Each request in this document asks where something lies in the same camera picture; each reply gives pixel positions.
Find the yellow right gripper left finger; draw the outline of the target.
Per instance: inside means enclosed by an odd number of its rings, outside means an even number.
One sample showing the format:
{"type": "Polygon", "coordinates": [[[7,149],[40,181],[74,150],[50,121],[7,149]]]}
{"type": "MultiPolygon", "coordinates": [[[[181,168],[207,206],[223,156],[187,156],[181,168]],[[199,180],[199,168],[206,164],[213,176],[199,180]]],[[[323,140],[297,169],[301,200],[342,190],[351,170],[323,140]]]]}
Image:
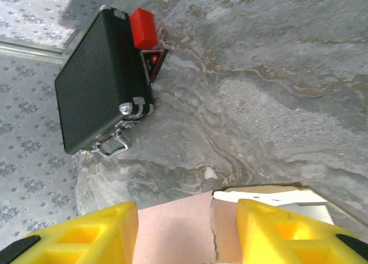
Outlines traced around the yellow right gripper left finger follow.
{"type": "Polygon", "coordinates": [[[16,240],[1,263],[132,263],[138,228],[136,203],[119,203],[16,240]]]}

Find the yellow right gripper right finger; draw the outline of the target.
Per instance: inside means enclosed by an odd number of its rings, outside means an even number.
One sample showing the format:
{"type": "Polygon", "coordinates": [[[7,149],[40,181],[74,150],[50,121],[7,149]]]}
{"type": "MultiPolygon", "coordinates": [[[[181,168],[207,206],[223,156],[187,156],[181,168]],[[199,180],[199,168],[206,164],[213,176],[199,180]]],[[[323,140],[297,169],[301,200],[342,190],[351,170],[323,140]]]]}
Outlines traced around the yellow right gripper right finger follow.
{"type": "Polygon", "coordinates": [[[258,201],[237,203],[243,263],[367,263],[367,243],[352,232],[258,201]]]}

